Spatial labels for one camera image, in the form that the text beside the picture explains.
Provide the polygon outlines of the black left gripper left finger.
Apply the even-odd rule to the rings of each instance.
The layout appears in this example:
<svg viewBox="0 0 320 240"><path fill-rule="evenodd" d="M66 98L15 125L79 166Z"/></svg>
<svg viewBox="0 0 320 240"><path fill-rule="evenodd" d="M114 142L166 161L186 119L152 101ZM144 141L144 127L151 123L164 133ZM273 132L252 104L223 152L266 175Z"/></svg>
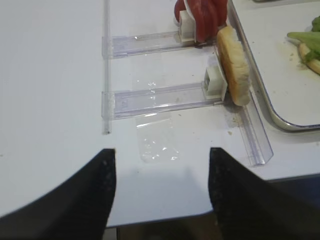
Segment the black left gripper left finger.
<svg viewBox="0 0 320 240"><path fill-rule="evenodd" d="M116 151L103 149L54 190L1 217L0 238L101 240L116 185Z"/></svg>

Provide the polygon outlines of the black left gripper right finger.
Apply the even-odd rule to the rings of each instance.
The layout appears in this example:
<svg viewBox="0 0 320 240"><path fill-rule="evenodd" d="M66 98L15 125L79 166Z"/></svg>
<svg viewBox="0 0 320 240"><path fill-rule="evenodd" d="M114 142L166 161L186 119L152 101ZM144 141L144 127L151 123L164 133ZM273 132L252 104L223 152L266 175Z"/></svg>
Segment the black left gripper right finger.
<svg viewBox="0 0 320 240"><path fill-rule="evenodd" d="M209 153L208 193L225 240L318 240L320 176L263 180L220 147Z"/></svg>

